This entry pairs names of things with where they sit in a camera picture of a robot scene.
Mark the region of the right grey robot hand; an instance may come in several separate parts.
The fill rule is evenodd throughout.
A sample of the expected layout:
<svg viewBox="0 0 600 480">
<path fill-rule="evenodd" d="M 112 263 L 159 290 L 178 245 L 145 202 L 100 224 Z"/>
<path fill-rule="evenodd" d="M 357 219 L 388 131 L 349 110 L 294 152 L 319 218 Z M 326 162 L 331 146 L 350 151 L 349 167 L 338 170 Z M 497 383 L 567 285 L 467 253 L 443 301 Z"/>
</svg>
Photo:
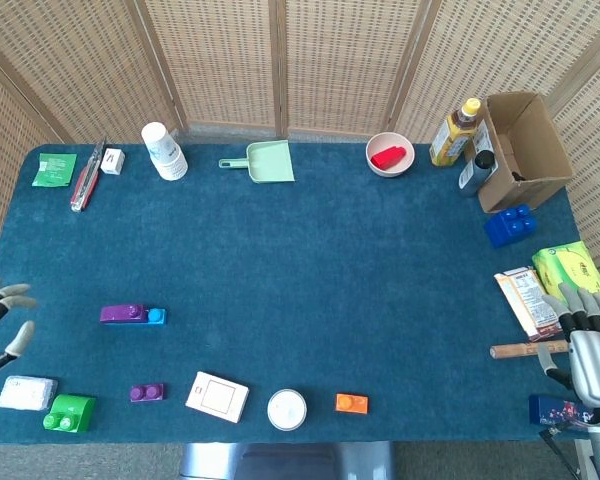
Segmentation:
<svg viewBox="0 0 600 480">
<path fill-rule="evenodd" d="M 573 391 L 593 412 L 592 423 L 600 425 L 600 293 L 562 282 L 563 298 L 545 294 L 543 300 L 557 315 L 567 342 L 570 369 L 554 363 L 549 350 L 537 351 L 544 374 Z"/>
</svg>

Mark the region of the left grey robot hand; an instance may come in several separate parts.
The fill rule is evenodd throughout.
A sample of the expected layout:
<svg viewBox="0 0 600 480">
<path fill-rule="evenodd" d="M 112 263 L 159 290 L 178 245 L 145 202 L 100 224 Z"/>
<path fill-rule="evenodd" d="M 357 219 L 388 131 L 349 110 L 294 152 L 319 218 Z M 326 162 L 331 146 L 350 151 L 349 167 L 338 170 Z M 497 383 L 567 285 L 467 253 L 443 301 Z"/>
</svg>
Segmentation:
<svg viewBox="0 0 600 480">
<path fill-rule="evenodd" d="M 0 279 L 0 321 L 15 308 L 34 308 L 36 300 L 26 296 L 28 284 L 1 285 Z M 33 321 L 24 322 L 14 339 L 0 353 L 0 369 L 22 356 L 35 333 Z"/>
</svg>

